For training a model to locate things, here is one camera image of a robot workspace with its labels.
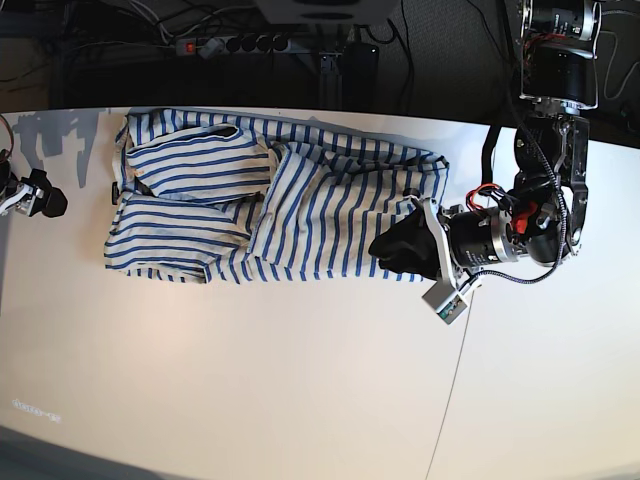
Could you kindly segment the image-right robot arm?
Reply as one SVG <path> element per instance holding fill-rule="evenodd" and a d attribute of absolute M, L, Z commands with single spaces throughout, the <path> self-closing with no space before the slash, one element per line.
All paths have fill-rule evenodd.
<path fill-rule="evenodd" d="M 494 182 L 491 156 L 500 127 L 489 129 L 481 183 L 462 205 L 442 208 L 406 192 L 415 212 L 378 235 L 370 254 L 385 270 L 451 279 L 457 288 L 495 275 L 494 265 L 528 257 L 553 273 L 577 253 L 586 219 L 590 124 L 582 113 L 599 104 L 596 49 L 599 1 L 521 4 L 519 97 L 528 110 L 517 124 L 511 189 Z"/>

